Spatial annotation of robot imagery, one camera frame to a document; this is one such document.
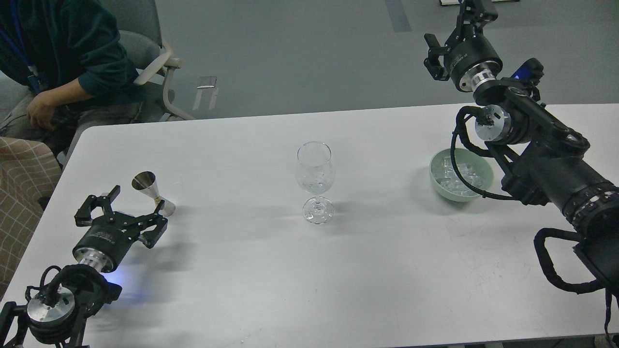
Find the chair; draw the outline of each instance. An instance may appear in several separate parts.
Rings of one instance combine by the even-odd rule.
[[[27,93],[28,87],[18,84],[0,72],[0,120],[3,120]]]
[[[172,48],[161,36],[155,1],[100,0],[100,3],[116,17],[120,43],[136,68],[142,70],[134,83],[144,86],[147,102],[137,121],[162,121],[165,114],[170,114],[167,120],[173,116],[195,120],[172,105],[174,91],[170,86],[174,71],[182,66],[182,61],[174,56]],[[156,74],[163,76],[161,84],[151,81]]]

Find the glass base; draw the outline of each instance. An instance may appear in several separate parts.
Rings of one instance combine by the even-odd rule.
[[[303,216],[316,225],[331,220],[334,212],[333,204],[325,197],[312,197],[303,205]]]

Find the wine glass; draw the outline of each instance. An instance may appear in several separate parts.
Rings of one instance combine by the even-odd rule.
[[[323,224],[329,221],[334,213],[331,201],[318,196],[331,188],[335,180],[331,149],[319,141],[307,142],[297,151],[297,159],[297,183],[305,191],[315,195],[303,205],[303,215],[309,222]]]

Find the white table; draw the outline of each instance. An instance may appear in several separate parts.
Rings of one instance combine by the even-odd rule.
[[[602,333],[604,294],[563,292],[540,270],[534,235],[571,228],[554,205],[460,204],[433,191],[428,163],[449,147],[460,107],[89,129],[4,301],[24,303],[47,266],[75,263],[86,228],[73,215],[87,195],[119,184],[115,210],[152,211],[131,188],[150,170],[177,210],[154,249],[134,245],[106,275],[124,290],[89,319],[84,343],[93,348],[370,348]],[[619,182],[619,105],[548,109],[588,137],[586,162]],[[295,181],[297,148],[312,140],[330,145],[337,170],[324,194],[336,215],[325,225],[303,220],[310,195]],[[547,245],[564,280],[593,279],[573,243]],[[619,331],[616,306],[613,318]],[[27,348],[37,346],[28,337]]]

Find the person's hand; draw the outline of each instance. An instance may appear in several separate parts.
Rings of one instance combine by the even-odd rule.
[[[38,94],[26,108],[30,125],[53,131],[55,127],[51,125],[51,119],[54,116],[55,109],[56,107],[48,98],[46,92]]]

